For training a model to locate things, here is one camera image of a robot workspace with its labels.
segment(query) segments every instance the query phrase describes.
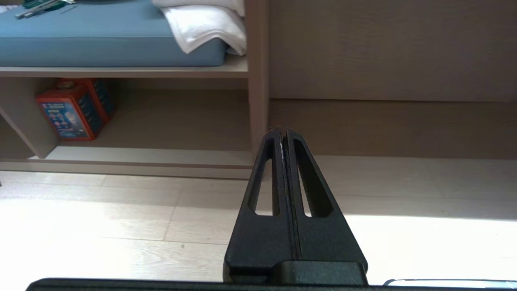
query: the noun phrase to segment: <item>cardboard box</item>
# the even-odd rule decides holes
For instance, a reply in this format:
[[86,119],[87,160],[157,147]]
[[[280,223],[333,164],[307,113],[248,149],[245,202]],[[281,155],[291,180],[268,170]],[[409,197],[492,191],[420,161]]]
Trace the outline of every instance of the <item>cardboard box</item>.
[[97,78],[82,78],[82,79],[58,79],[56,83],[57,88],[69,88],[77,84],[86,86],[89,90],[92,102],[94,103],[95,109],[102,119],[104,125],[111,120],[111,117],[115,113],[115,105],[111,100],[104,81]]
[[102,128],[102,120],[83,85],[48,90],[36,101],[61,140],[93,140]]

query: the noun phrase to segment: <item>blue mattress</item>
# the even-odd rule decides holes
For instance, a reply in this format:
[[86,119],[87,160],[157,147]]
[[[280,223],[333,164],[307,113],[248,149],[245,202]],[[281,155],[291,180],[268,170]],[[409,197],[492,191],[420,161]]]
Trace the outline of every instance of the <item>blue mattress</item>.
[[213,39],[185,54],[151,0],[79,0],[28,19],[0,14],[0,66],[220,66],[227,45]]

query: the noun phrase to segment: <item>wooden shelf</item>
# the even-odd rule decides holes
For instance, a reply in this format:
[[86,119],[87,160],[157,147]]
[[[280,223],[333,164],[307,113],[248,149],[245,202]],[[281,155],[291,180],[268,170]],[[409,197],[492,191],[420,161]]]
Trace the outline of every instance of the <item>wooden shelf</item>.
[[245,56],[227,55],[217,67],[0,67],[0,77],[247,78]]
[[[252,168],[247,91],[119,92],[93,141],[62,141],[17,170],[241,178]],[[0,160],[0,169],[10,167]]]

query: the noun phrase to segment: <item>folded towel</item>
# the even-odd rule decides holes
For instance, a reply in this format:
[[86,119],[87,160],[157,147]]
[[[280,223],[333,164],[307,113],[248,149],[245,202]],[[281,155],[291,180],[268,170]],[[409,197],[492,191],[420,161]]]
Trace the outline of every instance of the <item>folded towel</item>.
[[167,18],[172,33],[185,52],[190,53],[216,37],[224,40],[233,50],[246,54],[246,27],[234,11],[205,5],[160,8]]
[[0,13],[6,12],[7,10],[11,10],[18,7],[18,5],[0,5]]
[[244,0],[153,0],[157,7],[176,7],[185,5],[211,5],[221,6],[234,10],[239,16],[244,17]]

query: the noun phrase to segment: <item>floor tile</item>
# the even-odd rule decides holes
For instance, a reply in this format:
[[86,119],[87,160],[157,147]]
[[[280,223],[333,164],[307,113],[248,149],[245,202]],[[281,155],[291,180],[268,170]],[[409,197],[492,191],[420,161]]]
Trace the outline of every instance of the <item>floor tile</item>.
[[369,263],[370,284],[389,279],[515,280],[517,222],[347,215]]
[[345,214],[517,220],[517,201],[335,196]]
[[243,197],[244,192],[183,191],[165,239],[227,244]]
[[0,200],[3,237],[161,240],[173,207],[56,200]]
[[315,159],[335,196],[442,196],[418,158],[316,156]]
[[226,246],[123,239],[0,241],[0,289],[42,278],[222,281]]
[[0,199],[112,202],[138,205],[175,206],[178,190],[4,183]]
[[426,159],[446,198],[517,200],[517,160]]
[[107,175],[102,186],[179,190],[184,178]]
[[246,186],[248,180],[185,178],[181,182],[181,189],[189,192],[237,192],[244,195]]
[[4,183],[99,186],[105,177],[106,175],[99,174],[0,171],[0,180]]

